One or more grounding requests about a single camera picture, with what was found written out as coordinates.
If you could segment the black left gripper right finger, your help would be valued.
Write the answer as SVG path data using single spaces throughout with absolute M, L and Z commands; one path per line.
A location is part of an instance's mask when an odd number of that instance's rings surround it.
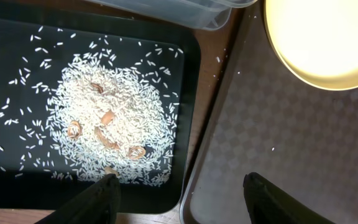
M 256 172 L 245 175 L 243 189 L 252 224 L 333 224 Z

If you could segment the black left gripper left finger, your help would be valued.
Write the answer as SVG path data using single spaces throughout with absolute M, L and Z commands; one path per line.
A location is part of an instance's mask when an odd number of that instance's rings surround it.
M 120 205 L 119 179 L 108 174 L 36 224 L 115 224 Z

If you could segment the rice food scraps pile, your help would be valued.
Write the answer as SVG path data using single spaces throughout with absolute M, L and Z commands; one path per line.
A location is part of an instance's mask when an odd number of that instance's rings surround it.
M 172 173 L 160 164 L 173 157 L 177 119 L 144 72 L 115 67 L 110 48 L 94 54 L 95 47 L 91 42 L 63 68 L 47 98 L 47 119 L 33 127 L 46 127 L 52 148 L 79 165 L 78 180 L 97 181 L 115 170 L 123 184 L 158 187 Z

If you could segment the yellow plate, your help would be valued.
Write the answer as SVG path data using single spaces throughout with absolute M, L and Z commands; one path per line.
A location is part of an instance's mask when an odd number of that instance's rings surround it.
M 279 61 L 324 90 L 358 88 L 358 1 L 266 0 L 264 22 Z

